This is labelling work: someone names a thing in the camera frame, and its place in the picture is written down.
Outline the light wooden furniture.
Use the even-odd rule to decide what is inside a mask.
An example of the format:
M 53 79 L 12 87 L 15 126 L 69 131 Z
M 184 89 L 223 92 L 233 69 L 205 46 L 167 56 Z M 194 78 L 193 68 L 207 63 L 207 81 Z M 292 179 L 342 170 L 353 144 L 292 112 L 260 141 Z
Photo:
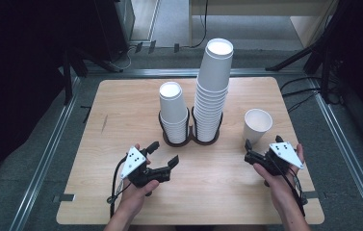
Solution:
M 323 32 L 324 21 L 339 0 L 189 0 L 189 39 L 194 15 L 289 16 L 301 44 L 306 47 Z

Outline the dark cabinet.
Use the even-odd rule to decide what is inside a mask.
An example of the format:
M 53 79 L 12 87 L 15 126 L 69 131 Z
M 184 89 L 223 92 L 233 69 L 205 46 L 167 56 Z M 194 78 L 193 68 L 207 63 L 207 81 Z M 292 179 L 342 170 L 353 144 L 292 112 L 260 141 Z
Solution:
M 132 0 L 93 0 L 107 45 L 108 60 L 129 49 L 135 23 Z

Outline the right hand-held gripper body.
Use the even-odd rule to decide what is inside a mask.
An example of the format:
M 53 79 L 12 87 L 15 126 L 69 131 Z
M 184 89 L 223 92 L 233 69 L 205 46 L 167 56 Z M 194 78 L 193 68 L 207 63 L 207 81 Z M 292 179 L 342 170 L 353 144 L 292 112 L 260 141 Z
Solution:
M 303 163 L 297 152 L 289 142 L 275 142 L 269 145 L 269 150 L 265 154 L 255 151 L 248 151 L 245 161 L 251 165 L 261 165 L 269 174 L 285 175 L 290 166 L 303 169 Z

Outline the black stand legs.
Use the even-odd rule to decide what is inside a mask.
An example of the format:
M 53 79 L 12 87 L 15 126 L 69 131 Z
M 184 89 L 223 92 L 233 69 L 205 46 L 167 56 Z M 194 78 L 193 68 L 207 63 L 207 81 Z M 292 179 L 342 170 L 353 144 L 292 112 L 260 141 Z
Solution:
M 73 98 L 73 84 L 71 78 L 71 70 L 74 70 L 79 76 L 86 77 L 89 73 L 85 65 L 85 60 L 91 61 L 99 67 L 110 72 L 122 72 L 123 67 L 114 66 L 112 63 L 107 63 L 95 58 L 83 49 L 76 47 L 66 47 L 63 53 L 63 76 L 65 79 L 65 102 L 67 105 Z
M 339 0 L 336 10 L 331 18 L 325 20 L 324 30 L 320 37 L 308 47 L 297 52 L 283 62 L 274 66 L 266 67 L 266 71 L 279 71 L 286 66 L 300 60 L 306 55 L 309 56 L 307 62 L 303 66 L 303 72 L 306 74 L 315 74 L 320 66 L 322 69 L 322 77 L 320 83 L 320 95 L 326 104 L 329 103 L 328 97 L 328 81 L 330 76 L 331 65 L 331 48 L 333 41 L 338 37 L 338 29 L 340 28 L 341 19 L 349 0 Z

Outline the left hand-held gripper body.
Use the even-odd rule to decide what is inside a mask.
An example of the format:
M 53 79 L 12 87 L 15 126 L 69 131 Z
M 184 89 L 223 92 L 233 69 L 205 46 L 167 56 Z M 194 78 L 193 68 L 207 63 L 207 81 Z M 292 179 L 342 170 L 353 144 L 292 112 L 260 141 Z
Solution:
M 172 168 L 168 166 L 148 167 L 147 155 L 146 148 L 140 150 L 135 146 L 131 146 L 127 152 L 120 178 L 127 178 L 137 188 L 145 186 L 152 180 L 157 180 L 159 183 L 169 181 Z

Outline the person's left hand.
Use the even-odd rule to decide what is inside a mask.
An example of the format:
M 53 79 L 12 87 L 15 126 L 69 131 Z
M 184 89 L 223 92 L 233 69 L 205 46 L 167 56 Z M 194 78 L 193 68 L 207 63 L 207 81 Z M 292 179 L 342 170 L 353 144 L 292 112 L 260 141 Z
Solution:
M 141 188 L 134 186 L 127 178 L 124 179 L 126 189 L 122 193 L 117 207 L 117 215 L 123 218 L 133 219 L 142 209 L 148 193 L 152 193 L 159 187 L 157 180 L 152 180 Z

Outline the tall stack of paper cups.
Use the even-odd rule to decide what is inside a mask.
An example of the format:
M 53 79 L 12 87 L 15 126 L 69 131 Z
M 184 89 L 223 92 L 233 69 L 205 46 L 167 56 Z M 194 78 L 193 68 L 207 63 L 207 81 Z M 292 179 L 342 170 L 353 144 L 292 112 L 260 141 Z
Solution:
M 233 44 L 227 39 L 213 38 L 206 44 L 193 107 L 194 136 L 200 142 L 212 142 L 220 129 L 233 53 Z

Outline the black double cup holder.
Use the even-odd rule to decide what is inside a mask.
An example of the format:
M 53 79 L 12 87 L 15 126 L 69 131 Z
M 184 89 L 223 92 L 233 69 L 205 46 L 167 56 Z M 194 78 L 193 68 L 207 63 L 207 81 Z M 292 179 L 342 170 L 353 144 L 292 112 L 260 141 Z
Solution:
M 219 121 L 218 125 L 216 126 L 217 130 L 216 130 L 214 137 L 208 141 L 204 141 L 202 139 L 202 137 L 200 137 L 197 133 L 197 118 L 194 114 L 194 108 L 192 108 L 188 112 L 188 117 L 183 122 L 183 129 L 185 131 L 185 136 L 180 141 L 177 141 L 177 142 L 172 142 L 169 139 L 169 133 L 168 133 L 167 129 L 165 128 L 165 121 L 162 119 L 161 115 L 158 115 L 158 118 L 159 118 L 160 126 L 163 130 L 164 142 L 171 147 L 181 147 L 181 146 L 187 145 L 190 141 L 193 141 L 199 145 L 211 145 L 211 144 L 215 143 L 220 136 L 220 126 L 222 123 L 223 114 L 220 114 L 220 121 Z

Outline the aluminium frame rail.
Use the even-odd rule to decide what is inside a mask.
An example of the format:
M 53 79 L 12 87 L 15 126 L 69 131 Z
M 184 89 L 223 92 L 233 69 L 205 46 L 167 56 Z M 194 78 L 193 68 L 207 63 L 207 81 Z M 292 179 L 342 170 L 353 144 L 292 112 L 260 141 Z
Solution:
M 165 69 L 125 69 L 121 72 L 109 72 L 104 69 L 91 69 L 89 76 L 102 76 L 110 79 L 163 79 L 163 78 L 194 78 L 198 74 L 197 68 L 165 68 Z M 267 71 L 265 68 L 232 68 L 231 77 L 258 76 L 302 76 L 301 68 L 289 68 L 279 71 Z
M 39 164 L 36 168 L 36 171 L 30 181 L 27 190 L 23 194 L 21 203 L 14 215 L 13 222 L 9 228 L 9 231 L 23 231 L 25 227 L 25 224 L 31 214 L 33 206 L 35 205 L 35 202 L 38 198 L 39 191 L 44 182 L 47 171 L 51 165 L 56 149 L 61 140 L 62 134 L 73 110 L 74 104 L 76 103 L 77 91 L 80 88 L 80 85 L 80 78 L 75 77 L 72 84 L 73 96 L 63 106 L 63 109 L 61 111 L 61 114 L 59 115 L 50 139 L 48 140 L 48 143 L 45 146 L 41 158 L 39 159 Z
M 349 169 L 350 175 L 363 199 L 363 168 L 359 164 L 357 156 L 351 148 L 351 145 L 339 123 L 337 116 L 333 112 L 332 106 L 326 104 L 320 94 L 316 95 L 316 101 L 319 105 L 320 111 L 323 113 L 329 130 L 340 149 L 343 159 Z

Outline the short stack of paper cups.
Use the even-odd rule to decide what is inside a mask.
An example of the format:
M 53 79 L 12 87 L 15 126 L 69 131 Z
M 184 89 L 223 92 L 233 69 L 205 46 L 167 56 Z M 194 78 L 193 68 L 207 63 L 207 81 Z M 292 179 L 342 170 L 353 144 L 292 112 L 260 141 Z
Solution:
M 160 122 L 168 141 L 182 143 L 187 138 L 189 110 L 181 86 L 176 82 L 165 82 L 159 88 Z

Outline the person's right hand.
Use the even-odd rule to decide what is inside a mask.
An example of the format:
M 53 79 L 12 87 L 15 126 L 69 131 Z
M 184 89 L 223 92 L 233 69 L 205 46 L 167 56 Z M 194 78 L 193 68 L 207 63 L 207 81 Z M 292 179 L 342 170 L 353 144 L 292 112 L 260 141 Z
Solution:
M 254 164 L 255 171 L 263 177 L 270 186 L 272 203 L 277 211 L 297 210 L 298 204 L 285 178 L 281 175 L 270 175 L 261 165 Z

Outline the white paper cup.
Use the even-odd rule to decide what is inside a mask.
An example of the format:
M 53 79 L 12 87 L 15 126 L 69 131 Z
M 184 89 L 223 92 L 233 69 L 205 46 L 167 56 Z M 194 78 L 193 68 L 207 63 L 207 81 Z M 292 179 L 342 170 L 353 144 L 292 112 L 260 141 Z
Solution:
M 261 109 L 248 110 L 244 116 L 244 140 L 257 143 L 273 125 L 272 116 Z

